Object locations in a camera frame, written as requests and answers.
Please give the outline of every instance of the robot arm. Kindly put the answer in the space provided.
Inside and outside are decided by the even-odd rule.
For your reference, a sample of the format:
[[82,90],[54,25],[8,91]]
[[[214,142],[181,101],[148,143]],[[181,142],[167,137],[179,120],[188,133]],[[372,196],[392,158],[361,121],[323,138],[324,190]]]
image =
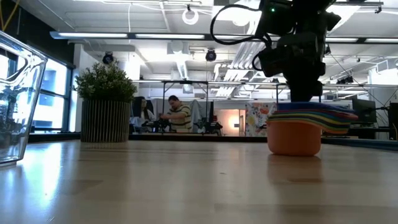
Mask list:
[[[228,43],[216,39],[212,30],[216,17],[211,22],[210,34],[216,42],[227,45],[252,39],[263,41],[266,48],[254,58],[253,67],[263,71],[267,77],[283,73],[290,88],[292,101],[310,101],[313,96],[322,94],[322,84],[318,79],[326,70],[322,62],[326,32],[332,30],[341,20],[340,16],[326,12],[335,1],[261,0],[259,9],[250,9],[262,11],[253,37]],[[271,47],[268,34],[281,36],[274,49]],[[261,68],[255,66],[257,58]]]

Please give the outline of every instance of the yellow striped shirt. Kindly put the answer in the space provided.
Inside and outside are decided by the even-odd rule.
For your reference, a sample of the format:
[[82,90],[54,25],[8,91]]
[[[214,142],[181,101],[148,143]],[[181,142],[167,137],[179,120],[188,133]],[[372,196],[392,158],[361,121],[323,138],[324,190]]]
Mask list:
[[181,113],[185,115],[184,118],[171,120],[172,130],[178,133],[190,133],[192,131],[191,108],[188,105],[181,104],[176,110],[171,108],[167,114],[176,115]]

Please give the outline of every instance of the striped planter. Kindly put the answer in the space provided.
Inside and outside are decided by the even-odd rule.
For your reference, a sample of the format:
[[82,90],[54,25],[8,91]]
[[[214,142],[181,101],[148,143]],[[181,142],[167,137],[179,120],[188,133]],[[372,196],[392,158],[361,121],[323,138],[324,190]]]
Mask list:
[[130,106],[130,103],[117,101],[83,101],[81,141],[127,141],[129,139]]

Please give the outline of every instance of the man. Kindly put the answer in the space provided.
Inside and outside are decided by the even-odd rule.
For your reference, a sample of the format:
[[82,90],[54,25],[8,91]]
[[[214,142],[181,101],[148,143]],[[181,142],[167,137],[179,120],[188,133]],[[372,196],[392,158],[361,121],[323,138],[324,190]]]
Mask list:
[[183,104],[174,95],[169,97],[169,104],[171,106],[170,111],[167,114],[163,114],[160,118],[171,120],[172,131],[190,133],[192,131],[191,108]]

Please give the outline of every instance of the colorful poster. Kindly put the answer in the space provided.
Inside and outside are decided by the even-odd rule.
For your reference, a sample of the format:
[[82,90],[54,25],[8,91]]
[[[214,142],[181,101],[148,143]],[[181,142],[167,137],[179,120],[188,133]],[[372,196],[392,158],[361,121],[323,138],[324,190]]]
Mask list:
[[266,137],[266,121],[276,110],[276,103],[246,103],[246,136]]

